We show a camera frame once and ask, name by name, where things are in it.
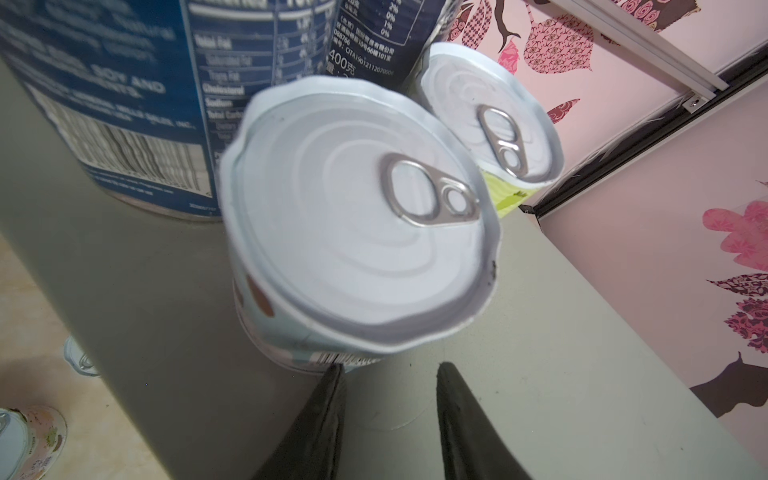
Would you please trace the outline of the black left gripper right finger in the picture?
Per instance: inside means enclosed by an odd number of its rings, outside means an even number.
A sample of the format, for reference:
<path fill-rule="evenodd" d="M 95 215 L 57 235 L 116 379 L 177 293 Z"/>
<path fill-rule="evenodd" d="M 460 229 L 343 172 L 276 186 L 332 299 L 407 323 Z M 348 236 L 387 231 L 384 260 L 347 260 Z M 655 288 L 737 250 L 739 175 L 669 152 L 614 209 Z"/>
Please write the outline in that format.
<path fill-rule="evenodd" d="M 528 479 L 451 362 L 437 372 L 437 414 L 447 479 Z"/>

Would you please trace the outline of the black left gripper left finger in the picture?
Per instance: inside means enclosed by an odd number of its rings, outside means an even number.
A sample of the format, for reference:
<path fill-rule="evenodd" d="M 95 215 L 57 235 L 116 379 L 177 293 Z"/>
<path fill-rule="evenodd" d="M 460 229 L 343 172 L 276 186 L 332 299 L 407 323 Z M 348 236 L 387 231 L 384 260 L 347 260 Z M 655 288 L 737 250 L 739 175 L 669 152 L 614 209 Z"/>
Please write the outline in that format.
<path fill-rule="evenodd" d="M 256 479 L 334 479 L 343 445 L 344 367 L 330 366 Z"/>

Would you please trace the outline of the teal label small can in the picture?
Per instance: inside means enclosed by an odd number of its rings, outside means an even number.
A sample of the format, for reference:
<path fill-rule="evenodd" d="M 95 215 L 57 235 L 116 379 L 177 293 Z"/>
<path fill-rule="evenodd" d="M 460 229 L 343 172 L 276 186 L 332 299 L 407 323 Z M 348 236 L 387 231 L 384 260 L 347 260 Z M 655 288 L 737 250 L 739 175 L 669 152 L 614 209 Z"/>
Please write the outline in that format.
<path fill-rule="evenodd" d="M 241 325 L 289 369 L 354 369 L 468 326 L 502 229 L 468 151 L 413 100 L 312 76 L 252 97 L 217 172 Z"/>

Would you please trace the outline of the light green small can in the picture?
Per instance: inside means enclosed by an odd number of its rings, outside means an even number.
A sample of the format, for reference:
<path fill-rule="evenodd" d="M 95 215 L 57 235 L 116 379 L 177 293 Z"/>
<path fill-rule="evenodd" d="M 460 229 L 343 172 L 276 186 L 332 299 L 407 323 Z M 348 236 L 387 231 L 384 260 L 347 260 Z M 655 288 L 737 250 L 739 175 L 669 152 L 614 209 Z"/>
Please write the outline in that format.
<path fill-rule="evenodd" d="M 547 112 L 504 67 L 468 47 L 430 45 L 409 93 L 461 141 L 482 170 L 504 217 L 564 171 L 564 153 Z"/>

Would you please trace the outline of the blue white label can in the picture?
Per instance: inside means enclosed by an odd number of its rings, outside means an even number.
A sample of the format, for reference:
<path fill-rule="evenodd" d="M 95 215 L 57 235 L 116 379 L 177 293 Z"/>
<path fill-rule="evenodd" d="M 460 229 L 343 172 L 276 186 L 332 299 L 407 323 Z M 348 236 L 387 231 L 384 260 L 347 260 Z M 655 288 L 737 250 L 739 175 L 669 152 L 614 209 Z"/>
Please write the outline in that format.
<path fill-rule="evenodd" d="M 216 170 L 258 92 L 323 71 L 334 1 L 5 1 L 1 55 L 87 175 L 217 221 Z"/>

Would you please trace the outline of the dark blue tall can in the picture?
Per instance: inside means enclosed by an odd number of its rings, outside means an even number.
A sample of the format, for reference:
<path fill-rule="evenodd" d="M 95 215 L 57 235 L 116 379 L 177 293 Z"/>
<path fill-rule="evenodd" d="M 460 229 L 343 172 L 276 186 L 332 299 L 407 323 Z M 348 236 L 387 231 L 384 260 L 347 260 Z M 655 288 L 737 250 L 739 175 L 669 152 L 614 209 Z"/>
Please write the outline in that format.
<path fill-rule="evenodd" d="M 423 51 L 448 37 L 460 5 L 454 0 L 342 1 L 326 72 L 399 90 Z"/>

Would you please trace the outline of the orange label small can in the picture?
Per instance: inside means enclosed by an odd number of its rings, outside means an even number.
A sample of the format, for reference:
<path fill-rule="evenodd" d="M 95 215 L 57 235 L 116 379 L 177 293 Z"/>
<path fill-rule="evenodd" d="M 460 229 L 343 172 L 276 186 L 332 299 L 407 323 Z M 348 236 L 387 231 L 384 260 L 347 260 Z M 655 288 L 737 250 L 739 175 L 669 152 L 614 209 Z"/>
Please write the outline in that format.
<path fill-rule="evenodd" d="M 100 374 L 84 350 L 72 336 L 63 345 L 63 357 L 70 367 L 79 375 L 99 377 Z"/>

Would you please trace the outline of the grey metal cabinet counter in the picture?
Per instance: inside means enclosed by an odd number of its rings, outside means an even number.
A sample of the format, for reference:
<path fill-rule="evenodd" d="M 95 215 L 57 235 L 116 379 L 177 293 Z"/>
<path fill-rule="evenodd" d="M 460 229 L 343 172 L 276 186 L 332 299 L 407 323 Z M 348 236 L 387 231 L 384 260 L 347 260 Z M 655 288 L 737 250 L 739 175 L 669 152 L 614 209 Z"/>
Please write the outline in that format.
<path fill-rule="evenodd" d="M 443 362 L 536 479 L 766 477 L 525 215 L 502 225 L 498 288 L 479 319 L 349 374 L 341 478 L 442 477 Z M 97 188 L 8 70 L 1 230 L 174 478 L 255 473 L 317 377 L 246 337 L 221 224 Z"/>

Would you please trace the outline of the pink label small can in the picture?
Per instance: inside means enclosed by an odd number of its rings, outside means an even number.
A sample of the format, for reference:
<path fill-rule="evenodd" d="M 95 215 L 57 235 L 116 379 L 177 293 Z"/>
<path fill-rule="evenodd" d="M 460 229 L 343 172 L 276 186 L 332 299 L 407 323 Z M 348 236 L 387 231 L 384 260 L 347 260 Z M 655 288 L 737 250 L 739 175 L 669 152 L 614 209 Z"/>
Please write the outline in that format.
<path fill-rule="evenodd" d="M 1 480 L 42 479 L 61 454 L 67 423 L 55 408 L 1 409 Z"/>

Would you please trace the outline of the silver aluminium crossbar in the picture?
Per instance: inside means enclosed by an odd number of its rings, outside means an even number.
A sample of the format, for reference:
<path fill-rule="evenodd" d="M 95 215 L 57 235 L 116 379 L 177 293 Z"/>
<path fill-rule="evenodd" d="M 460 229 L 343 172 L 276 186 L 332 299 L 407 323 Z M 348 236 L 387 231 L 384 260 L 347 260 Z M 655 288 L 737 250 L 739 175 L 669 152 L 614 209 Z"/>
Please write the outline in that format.
<path fill-rule="evenodd" d="M 715 99 L 718 92 L 725 92 L 729 88 L 729 84 L 718 75 L 638 22 L 612 1 L 553 0 L 552 3 L 683 85 L 693 97 L 692 104 L 686 106 L 691 113 Z"/>

